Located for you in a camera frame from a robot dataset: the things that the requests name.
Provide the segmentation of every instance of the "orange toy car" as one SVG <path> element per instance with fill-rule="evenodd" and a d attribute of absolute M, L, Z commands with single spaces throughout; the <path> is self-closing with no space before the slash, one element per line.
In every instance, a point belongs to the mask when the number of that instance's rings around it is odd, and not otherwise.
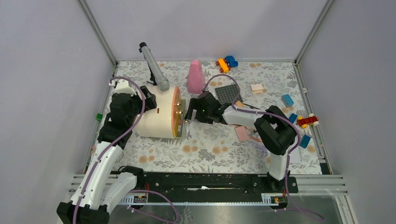
<path fill-rule="evenodd" d="M 220 66 L 220 73 L 227 73 L 230 69 L 231 69 L 231 67 L 230 66 L 227 66 L 227 64 L 226 64 L 226 62 L 224 61 L 224 59 L 223 58 L 219 58 L 217 61 L 216 61 L 216 65 L 217 66 Z"/>
<path fill-rule="evenodd" d="M 307 118 L 304 118 L 302 116 L 298 117 L 297 124 L 302 128 L 306 128 L 308 127 L 308 125 L 316 126 L 319 124 L 319 118 L 311 113 Z"/>

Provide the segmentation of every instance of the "pink block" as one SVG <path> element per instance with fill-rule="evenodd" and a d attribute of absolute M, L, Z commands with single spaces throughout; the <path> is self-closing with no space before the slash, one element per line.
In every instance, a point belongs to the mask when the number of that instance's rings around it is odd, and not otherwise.
<path fill-rule="evenodd" d="M 204 73 L 202 72 L 201 63 L 194 59 L 190 64 L 190 71 L 187 78 L 187 92 L 201 94 L 206 84 Z"/>
<path fill-rule="evenodd" d="M 235 128 L 235 131 L 236 131 L 239 141 L 245 141 L 245 140 L 250 139 L 244 126 Z"/>

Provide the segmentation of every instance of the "beige lego brick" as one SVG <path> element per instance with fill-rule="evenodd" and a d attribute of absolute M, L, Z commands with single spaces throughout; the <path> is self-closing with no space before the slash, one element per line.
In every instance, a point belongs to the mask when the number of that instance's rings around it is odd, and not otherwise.
<path fill-rule="evenodd" d="M 252 93 L 262 93 L 264 92 L 264 86 L 262 84 L 250 85 L 252 88 Z"/>

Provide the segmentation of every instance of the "blue toy car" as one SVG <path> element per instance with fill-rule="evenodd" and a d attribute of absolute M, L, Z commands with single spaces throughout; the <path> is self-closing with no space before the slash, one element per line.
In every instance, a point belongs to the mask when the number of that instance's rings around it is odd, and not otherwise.
<path fill-rule="evenodd" d="M 308 135 L 304 135 L 303 139 L 301 139 L 301 143 L 300 146 L 302 148 L 307 148 L 309 141 L 311 140 L 311 138 Z"/>
<path fill-rule="evenodd" d="M 238 62 L 235 60 L 233 56 L 227 56 L 226 58 L 224 58 L 224 60 L 226 61 L 227 65 L 230 66 L 231 68 L 238 66 Z"/>

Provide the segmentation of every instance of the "floral tablecloth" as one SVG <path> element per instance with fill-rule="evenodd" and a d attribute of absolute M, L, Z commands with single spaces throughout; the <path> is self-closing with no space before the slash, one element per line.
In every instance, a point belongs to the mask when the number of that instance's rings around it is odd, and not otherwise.
<path fill-rule="evenodd" d="M 219 74 L 214 62 L 201 62 L 206 80 Z M 158 62 L 161 71 L 171 85 L 179 86 L 186 106 L 191 98 L 186 90 L 190 62 Z M 267 109 L 277 105 L 288 117 L 292 112 L 307 116 L 304 110 L 300 89 L 292 63 L 239 63 L 228 73 L 234 77 L 240 88 L 243 102 L 258 108 Z M 148 85 L 149 68 L 145 61 L 120 62 L 117 76 L 126 76 L 138 85 Z M 226 77 L 213 79 L 209 91 L 232 84 Z M 252 94 L 251 84 L 263 84 L 264 93 Z M 294 106 L 286 108 L 281 96 L 290 94 Z M 266 173 L 265 153 L 254 140 L 240 142 L 234 125 L 203 124 L 189 121 L 184 125 L 180 139 L 160 139 L 141 137 L 134 132 L 117 160 L 114 170 L 131 165 L 145 171 L 163 172 L 205 172 L 205 173 Z M 309 128 L 299 129 L 301 134 L 311 135 Z M 291 163 L 292 174 L 321 174 L 321 169 L 313 140 L 308 147 L 298 148 L 301 161 Z"/>

